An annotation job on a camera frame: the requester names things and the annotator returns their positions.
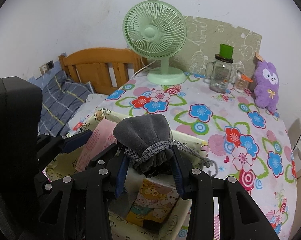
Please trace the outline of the pink paper slip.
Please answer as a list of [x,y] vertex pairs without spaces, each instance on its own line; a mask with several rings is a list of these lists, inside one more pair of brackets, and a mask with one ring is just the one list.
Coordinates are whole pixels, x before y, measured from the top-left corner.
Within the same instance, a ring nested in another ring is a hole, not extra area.
[[85,170],[90,160],[99,155],[111,144],[117,142],[113,135],[113,130],[117,123],[108,119],[103,119],[93,131],[91,137],[85,144],[76,164],[76,170],[82,172]]

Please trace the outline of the grey drawstring pouch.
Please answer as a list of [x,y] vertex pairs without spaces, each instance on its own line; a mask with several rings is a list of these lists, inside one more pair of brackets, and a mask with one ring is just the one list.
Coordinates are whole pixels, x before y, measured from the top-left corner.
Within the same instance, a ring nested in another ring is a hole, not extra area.
[[173,174],[173,145],[199,169],[213,168],[208,174],[218,174],[217,163],[201,152],[202,142],[187,134],[175,135],[162,114],[125,118],[115,126],[113,135],[123,145],[133,169],[147,178]]

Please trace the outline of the blue plaid pillow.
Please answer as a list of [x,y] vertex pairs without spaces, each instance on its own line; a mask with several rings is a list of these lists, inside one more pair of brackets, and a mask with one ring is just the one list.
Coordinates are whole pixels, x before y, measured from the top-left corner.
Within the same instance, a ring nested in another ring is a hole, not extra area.
[[92,93],[89,82],[75,82],[65,71],[57,72],[42,90],[38,133],[49,133],[53,137],[66,135],[70,130],[69,120]]

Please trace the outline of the white crumpled bedding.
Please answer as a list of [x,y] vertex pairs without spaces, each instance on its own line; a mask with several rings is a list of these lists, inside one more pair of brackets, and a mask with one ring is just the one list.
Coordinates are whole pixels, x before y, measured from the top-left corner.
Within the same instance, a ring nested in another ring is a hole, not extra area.
[[84,124],[107,97],[108,95],[105,94],[89,94],[86,101],[77,109],[74,116],[68,121],[67,124],[70,130],[76,131],[80,125]]

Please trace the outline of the yellow fabric storage box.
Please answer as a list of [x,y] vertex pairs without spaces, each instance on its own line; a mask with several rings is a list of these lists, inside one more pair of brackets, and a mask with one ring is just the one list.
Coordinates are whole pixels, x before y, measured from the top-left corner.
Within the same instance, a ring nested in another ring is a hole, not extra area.
[[[125,118],[126,115],[108,111],[107,109],[100,109],[89,117],[76,131],[70,131],[67,136],[71,137],[88,129],[94,131],[103,119],[119,123]],[[78,173],[76,164],[83,148],[84,146],[68,154],[59,154],[45,169],[48,178],[51,181],[55,181],[65,176]],[[130,167],[124,185],[126,192],[123,196],[114,200],[109,207],[109,219],[113,239],[175,239],[181,227],[186,224],[185,220],[190,217],[188,211],[191,206],[190,200],[182,200],[179,198],[159,232],[151,233],[125,219],[138,194],[143,179],[158,180],[161,183],[174,186],[172,176],[158,175],[156,177],[147,178],[142,174],[138,174]]]

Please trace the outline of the floral tablecloth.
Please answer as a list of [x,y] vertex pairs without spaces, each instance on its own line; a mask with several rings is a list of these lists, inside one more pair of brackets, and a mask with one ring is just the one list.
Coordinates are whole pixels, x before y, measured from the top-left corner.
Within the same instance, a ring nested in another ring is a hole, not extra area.
[[296,168],[291,144],[278,113],[255,105],[252,93],[229,87],[210,90],[204,77],[187,74],[176,86],[158,86],[146,73],[133,77],[90,113],[70,126],[70,134],[93,129],[101,113],[138,116],[162,114],[172,130],[202,140],[217,163],[218,178],[234,176],[255,200],[280,239],[288,239],[297,202]]

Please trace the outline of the glass mason jar mug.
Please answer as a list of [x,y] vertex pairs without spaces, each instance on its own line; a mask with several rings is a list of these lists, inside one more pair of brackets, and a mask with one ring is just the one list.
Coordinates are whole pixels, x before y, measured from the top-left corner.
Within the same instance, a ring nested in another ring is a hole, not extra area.
[[232,73],[233,59],[226,59],[215,54],[215,59],[206,64],[205,80],[210,90],[218,93],[226,93]]

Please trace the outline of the small cotton swab jar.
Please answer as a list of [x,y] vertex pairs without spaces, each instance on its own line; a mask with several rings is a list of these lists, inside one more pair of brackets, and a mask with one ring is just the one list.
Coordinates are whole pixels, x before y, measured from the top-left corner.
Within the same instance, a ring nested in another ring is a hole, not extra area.
[[233,86],[234,90],[236,90],[239,93],[243,93],[252,82],[253,80],[251,78],[249,78],[241,72],[237,72]]

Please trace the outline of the purple plush toy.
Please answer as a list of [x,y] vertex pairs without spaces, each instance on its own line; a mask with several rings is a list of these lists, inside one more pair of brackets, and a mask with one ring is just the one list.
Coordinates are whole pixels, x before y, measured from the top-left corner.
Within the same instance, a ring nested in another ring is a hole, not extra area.
[[279,78],[276,67],[271,62],[257,61],[257,67],[254,72],[255,105],[259,108],[266,108],[270,113],[277,111],[279,101]]

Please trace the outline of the green jar straw cap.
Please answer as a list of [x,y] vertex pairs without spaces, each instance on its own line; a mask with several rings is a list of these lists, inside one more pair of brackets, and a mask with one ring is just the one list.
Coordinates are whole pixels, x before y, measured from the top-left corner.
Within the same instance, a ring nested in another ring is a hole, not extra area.
[[219,56],[228,60],[232,59],[233,47],[226,44],[221,44],[219,49]]

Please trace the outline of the green cartoon backing board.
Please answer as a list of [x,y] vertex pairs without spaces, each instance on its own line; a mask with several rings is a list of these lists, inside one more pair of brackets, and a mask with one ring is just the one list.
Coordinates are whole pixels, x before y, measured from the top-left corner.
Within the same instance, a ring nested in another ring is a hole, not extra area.
[[183,48],[169,65],[192,74],[205,73],[206,64],[215,60],[220,45],[233,47],[233,64],[230,81],[238,71],[253,77],[255,53],[259,52],[262,36],[249,29],[208,18],[185,16],[187,39]]

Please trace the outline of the green desk fan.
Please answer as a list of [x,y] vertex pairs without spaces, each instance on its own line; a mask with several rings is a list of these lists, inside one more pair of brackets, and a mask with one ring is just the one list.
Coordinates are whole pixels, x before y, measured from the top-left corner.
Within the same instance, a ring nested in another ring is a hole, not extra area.
[[149,71],[149,82],[172,86],[186,81],[182,70],[169,65],[169,59],[183,48],[187,38],[186,21],[178,9],[162,1],[143,1],[127,12],[122,27],[135,53],[160,62]]

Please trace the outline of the wall power socket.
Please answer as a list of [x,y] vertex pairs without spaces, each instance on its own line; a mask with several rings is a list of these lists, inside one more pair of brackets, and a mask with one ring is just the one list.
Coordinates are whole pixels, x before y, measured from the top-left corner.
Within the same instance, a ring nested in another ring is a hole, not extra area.
[[46,64],[39,67],[40,72],[41,72],[42,75],[44,75],[46,72],[49,72],[52,68],[54,68],[53,61],[49,61]]

